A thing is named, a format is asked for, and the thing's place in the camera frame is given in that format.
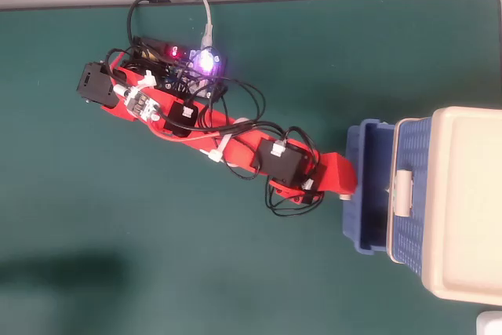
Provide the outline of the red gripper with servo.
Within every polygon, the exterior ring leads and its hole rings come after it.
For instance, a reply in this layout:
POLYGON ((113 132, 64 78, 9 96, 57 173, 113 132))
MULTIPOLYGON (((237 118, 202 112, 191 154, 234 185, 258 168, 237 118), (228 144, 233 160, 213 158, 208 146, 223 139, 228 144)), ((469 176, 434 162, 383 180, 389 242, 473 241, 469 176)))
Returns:
POLYGON ((357 186, 357 177, 351 162, 336 152, 323 154, 317 152, 316 155, 316 158, 311 156, 304 158, 302 190, 305 194, 301 203, 311 204, 326 192, 352 195, 357 186))

